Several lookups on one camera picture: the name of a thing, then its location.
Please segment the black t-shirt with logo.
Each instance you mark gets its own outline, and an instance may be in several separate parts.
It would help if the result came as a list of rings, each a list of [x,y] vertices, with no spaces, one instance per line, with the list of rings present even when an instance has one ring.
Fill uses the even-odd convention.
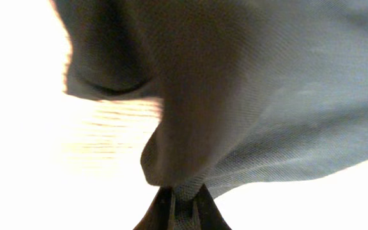
[[[368,0],[55,0],[72,57],[66,92],[159,97],[141,167],[194,197],[313,180],[368,160]]]

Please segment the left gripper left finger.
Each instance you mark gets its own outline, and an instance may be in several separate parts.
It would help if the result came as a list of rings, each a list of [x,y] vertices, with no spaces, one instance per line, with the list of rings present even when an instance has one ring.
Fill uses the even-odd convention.
[[[173,230],[175,196],[172,188],[160,187],[147,212],[134,230]]]

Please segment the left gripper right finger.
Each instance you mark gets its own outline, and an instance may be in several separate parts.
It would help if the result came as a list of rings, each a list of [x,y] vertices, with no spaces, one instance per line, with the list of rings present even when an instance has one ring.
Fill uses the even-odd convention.
[[[206,185],[194,197],[194,222],[200,230],[232,230],[221,215]]]

